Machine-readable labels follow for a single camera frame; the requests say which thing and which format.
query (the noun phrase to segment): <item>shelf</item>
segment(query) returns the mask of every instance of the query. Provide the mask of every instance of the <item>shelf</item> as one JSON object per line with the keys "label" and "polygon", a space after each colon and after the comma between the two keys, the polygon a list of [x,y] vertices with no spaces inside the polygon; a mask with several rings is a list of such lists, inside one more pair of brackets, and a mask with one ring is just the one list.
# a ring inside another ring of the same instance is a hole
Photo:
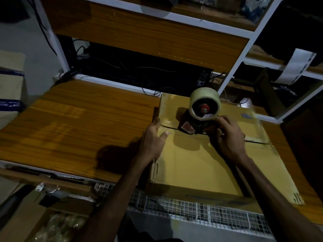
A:
{"label": "shelf", "polygon": [[150,0],[120,0],[128,3],[134,3],[146,7],[156,8],[184,16],[189,16],[201,20],[206,20],[218,24],[224,24],[235,28],[240,28],[248,31],[255,31],[257,26],[244,16],[219,11],[215,8],[207,7],[198,3],[184,1],[174,7],[167,7],[160,3]]}
{"label": "shelf", "polygon": [[[267,67],[275,70],[284,70],[286,65],[283,60],[274,58],[257,45],[251,47],[244,62],[254,66]],[[309,66],[303,73],[303,76],[323,80],[323,63],[315,67]]]}

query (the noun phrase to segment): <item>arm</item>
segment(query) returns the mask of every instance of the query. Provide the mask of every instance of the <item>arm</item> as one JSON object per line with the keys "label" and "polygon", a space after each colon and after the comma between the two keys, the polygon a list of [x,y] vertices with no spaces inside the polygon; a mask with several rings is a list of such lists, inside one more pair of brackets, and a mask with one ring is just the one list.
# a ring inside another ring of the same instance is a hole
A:
{"label": "arm", "polygon": [[156,118],[143,132],[138,154],[125,175],[115,185],[105,204],[89,218],[73,241],[114,241],[141,173],[151,160],[158,158],[164,148],[168,132],[157,136],[160,119]]}
{"label": "arm", "polygon": [[227,116],[215,119],[222,128],[206,129],[212,145],[218,145],[242,172],[254,193],[277,241],[323,241],[320,229],[297,211],[248,157],[244,134]]}

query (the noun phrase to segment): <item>wooden shelf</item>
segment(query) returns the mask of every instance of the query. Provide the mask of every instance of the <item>wooden shelf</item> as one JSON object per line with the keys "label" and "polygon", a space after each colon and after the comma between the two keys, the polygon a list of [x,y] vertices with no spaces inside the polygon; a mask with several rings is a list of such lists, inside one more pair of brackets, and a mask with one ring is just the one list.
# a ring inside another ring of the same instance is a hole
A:
{"label": "wooden shelf", "polygon": [[[276,65],[286,65],[283,60],[276,59],[273,56],[266,53],[261,47],[257,45],[253,45],[247,54],[246,58],[256,59],[264,62],[273,63]],[[317,73],[323,75],[323,63],[319,64],[318,66],[312,67],[309,66],[307,72]]]}
{"label": "wooden shelf", "polygon": [[121,0],[129,3],[135,3],[151,8],[169,11],[197,19],[203,19],[219,24],[224,24],[244,30],[255,31],[257,25],[246,19],[244,16],[219,11],[215,8],[207,7],[198,3],[184,1],[174,7],[167,7],[160,3],[149,0]]}

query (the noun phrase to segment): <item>packing tape roll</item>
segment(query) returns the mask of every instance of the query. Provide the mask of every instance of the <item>packing tape roll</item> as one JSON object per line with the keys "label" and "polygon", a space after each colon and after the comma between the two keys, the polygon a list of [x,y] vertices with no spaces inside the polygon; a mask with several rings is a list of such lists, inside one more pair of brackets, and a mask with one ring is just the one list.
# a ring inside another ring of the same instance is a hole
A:
{"label": "packing tape roll", "polygon": [[[210,98],[217,103],[218,110],[216,111],[215,114],[212,114],[210,116],[203,117],[203,118],[198,117],[195,114],[192,106],[197,100],[202,99],[202,98]],[[221,109],[220,96],[216,90],[209,88],[209,87],[200,87],[200,88],[196,89],[194,92],[192,92],[191,97],[190,97],[190,106],[189,106],[188,110],[189,110],[191,116],[194,117],[195,119],[200,120],[200,121],[212,120],[213,118],[215,118],[215,116],[218,115],[220,109]]]}

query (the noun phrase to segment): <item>hand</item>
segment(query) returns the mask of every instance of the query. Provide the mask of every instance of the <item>hand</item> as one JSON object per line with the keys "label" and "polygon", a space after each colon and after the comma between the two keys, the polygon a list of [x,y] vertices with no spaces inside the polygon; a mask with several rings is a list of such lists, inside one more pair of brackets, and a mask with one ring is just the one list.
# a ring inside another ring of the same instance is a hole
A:
{"label": "hand", "polygon": [[163,132],[157,135],[160,127],[160,118],[157,117],[142,133],[141,144],[138,152],[138,160],[146,167],[153,159],[159,158],[169,133]]}
{"label": "hand", "polygon": [[211,144],[218,145],[221,152],[236,165],[241,164],[242,161],[251,160],[245,151],[245,135],[238,123],[226,115],[217,116],[214,121],[221,128],[213,125],[204,130],[210,137]]}

